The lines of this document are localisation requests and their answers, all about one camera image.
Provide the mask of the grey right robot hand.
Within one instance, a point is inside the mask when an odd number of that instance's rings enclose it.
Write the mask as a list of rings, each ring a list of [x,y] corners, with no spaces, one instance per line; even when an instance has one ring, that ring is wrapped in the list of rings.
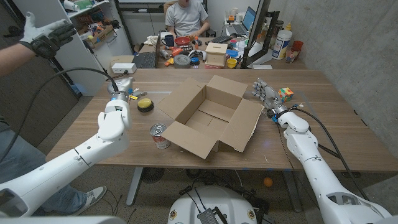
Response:
[[[275,90],[264,80],[258,78],[252,85],[252,94],[259,98],[266,110],[271,110],[274,114],[281,114],[288,111],[282,100],[277,96]]]

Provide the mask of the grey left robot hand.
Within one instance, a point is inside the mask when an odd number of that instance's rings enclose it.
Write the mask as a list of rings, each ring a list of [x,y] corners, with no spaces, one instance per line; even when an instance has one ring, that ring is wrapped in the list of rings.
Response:
[[[114,89],[113,83],[110,82],[107,86],[110,99],[129,101],[129,99],[137,100],[142,96],[146,96],[147,92],[140,91],[138,88],[135,90],[132,88],[133,81],[133,77],[116,79],[114,82],[118,91]]]

